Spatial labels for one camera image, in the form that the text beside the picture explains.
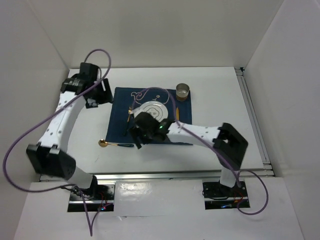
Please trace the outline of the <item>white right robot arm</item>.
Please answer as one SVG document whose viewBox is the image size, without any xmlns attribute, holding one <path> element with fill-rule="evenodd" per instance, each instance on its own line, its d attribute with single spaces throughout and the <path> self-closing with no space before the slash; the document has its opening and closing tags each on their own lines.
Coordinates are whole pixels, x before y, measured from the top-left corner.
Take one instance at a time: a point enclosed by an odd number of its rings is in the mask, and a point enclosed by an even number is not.
<svg viewBox="0 0 320 240">
<path fill-rule="evenodd" d="M 218 190 L 230 196 L 239 187 L 240 170 L 248 141 L 229 123 L 207 127 L 178 120 L 154 120 L 151 123 L 135 121 L 128 130 L 138 149 L 151 142 L 183 143 L 205 147 L 214 152 L 222 166 Z"/>
</svg>

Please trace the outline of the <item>gold knife black handle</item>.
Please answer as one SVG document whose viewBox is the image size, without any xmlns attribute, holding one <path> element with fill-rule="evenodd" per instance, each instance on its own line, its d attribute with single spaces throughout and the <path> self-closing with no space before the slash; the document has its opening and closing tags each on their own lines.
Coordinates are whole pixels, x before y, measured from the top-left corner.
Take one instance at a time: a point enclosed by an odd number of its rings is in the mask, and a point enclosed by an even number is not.
<svg viewBox="0 0 320 240">
<path fill-rule="evenodd" d="M 178 107 L 176 107 L 176 110 L 175 110 L 175 116 L 176 116 L 176 120 L 180 120 L 180 111 L 179 111 L 179 108 Z"/>
</svg>

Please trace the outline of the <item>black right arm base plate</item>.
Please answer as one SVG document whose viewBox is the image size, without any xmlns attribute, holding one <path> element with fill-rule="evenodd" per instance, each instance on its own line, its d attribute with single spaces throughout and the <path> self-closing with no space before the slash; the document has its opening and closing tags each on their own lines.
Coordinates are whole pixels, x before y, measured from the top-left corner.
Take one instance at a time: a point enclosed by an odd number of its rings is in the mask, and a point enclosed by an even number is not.
<svg viewBox="0 0 320 240">
<path fill-rule="evenodd" d="M 217 181 L 203 182 L 202 195 L 206 210 L 250 208 L 250 202 L 246 184 L 240 181 L 240 187 L 237 184 L 229 188 Z"/>
</svg>

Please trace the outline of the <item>gold spoon black handle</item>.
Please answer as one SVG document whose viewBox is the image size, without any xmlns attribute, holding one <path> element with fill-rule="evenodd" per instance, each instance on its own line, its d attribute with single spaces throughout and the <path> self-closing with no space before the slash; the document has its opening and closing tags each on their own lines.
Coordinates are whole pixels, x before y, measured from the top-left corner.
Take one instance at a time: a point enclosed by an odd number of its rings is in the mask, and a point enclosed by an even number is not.
<svg viewBox="0 0 320 240">
<path fill-rule="evenodd" d="M 102 148 L 105 148 L 107 146 L 115 146 L 115 147 L 124 147 L 124 148 L 133 148 L 134 145 L 131 143 L 110 143 L 105 141 L 104 139 L 100 139 L 98 141 L 98 145 Z"/>
</svg>

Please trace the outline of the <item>gold fork black handle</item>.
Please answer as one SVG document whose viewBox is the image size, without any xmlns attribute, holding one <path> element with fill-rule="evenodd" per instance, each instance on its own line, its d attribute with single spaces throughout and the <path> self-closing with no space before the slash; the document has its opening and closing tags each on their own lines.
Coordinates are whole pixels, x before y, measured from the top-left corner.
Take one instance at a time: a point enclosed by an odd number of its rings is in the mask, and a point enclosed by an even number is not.
<svg viewBox="0 0 320 240">
<path fill-rule="evenodd" d="M 127 117 L 127 120 L 126 120 L 125 128 L 124 128 L 124 131 L 122 133 L 122 135 L 124 137 L 128 134 L 128 129 L 129 129 L 130 120 L 131 120 L 131 112 L 132 112 L 132 107 L 130 106 L 128 108 L 128 117 Z"/>
</svg>

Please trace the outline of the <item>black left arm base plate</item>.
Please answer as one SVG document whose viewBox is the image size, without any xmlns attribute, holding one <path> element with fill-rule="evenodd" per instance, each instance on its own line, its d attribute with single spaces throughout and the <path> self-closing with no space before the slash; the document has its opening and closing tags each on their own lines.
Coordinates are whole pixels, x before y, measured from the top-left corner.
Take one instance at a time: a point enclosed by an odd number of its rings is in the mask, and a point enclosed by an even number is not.
<svg viewBox="0 0 320 240">
<path fill-rule="evenodd" d="M 98 186 L 97 193 L 89 196 L 83 192 L 88 212 L 113 212 L 116 185 L 114 183 L 103 184 Z M 72 187 L 70 190 L 67 212 L 80 213 L 85 212 L 83 199 L 79 191 Z"/>
</svg>

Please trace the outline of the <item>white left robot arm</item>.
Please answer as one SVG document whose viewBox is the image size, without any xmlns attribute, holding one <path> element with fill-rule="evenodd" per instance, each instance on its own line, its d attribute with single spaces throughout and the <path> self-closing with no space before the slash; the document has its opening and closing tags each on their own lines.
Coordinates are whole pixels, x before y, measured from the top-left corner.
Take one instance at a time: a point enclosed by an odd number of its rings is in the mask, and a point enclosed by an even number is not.
<svg viewBox="0 0 320 240">
<path fill-rule="evenodd" d="M 90 92 L 81 93 L 94 85 L 94 82 L 81 79 L 79 75 L 67 78 L 60 88 L 56 116 L 50 121 L 47 130 L 37 144 L 29 144 L 26 154 L 37 174 L 61 178 L 76 185 L 88 200 L 99 193 L 97 178 L 79 167 L 76 160 L 68 155 L 71 132 L 80 111 L 86 107 L 113 102 L 113 95 L 107 78 L 103 79 Z"/>
</svg>

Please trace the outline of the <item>dark blue embroidered cloth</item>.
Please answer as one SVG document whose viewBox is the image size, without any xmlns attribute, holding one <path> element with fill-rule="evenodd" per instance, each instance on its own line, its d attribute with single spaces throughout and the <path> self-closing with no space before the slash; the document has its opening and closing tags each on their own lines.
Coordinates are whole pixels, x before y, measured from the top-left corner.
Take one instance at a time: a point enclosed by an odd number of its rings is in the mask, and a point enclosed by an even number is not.
<svg viewBox="0 0 320 240">
<path fill-rule="evenodd" d="M 175 106 L 179 109 L 179 120 L 183 123 L 192 123 L 192 100 L 191 94 L 185 101 L 179 101 L 176 98 L 176 90 L 168 89 L 167 91 L 160 89 L 148 89 L 140 93 L 142 88 L 132 87 L 116 87 L 114 92 L 113 104 L 110 112 L 109 124 L 106 133 L 106 141 L 117 144 L 132 144 L 133 139 L 129 133 L 124 134 L 125 130 L 133 126 L 131 119 L 129 125 L 127 120 L 129 116 L 129 108 L 138 108 L 140 105 L 157 101 L 167 108 L 168 118 L 173 119 L 176 109 L 173 107 L 172 101 L 168 94 L 171 94 L 175 100 Z"/>
</svg>

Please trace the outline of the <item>white round dinner plate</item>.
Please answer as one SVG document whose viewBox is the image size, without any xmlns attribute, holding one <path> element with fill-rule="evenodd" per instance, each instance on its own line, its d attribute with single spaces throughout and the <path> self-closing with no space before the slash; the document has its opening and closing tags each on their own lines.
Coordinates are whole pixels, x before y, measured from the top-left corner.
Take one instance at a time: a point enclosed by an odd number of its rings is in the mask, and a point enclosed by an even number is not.
<svg viewBox="0 0 320 240">
<path fill-rule="evenodd" d="M 169 112 L 167 107 L 159 101 L 147 101 L 133 111 L 133 116 L 137 117 L 140 113 L 148 113 L 158 122 L 167 119 Z"/>
</svg>

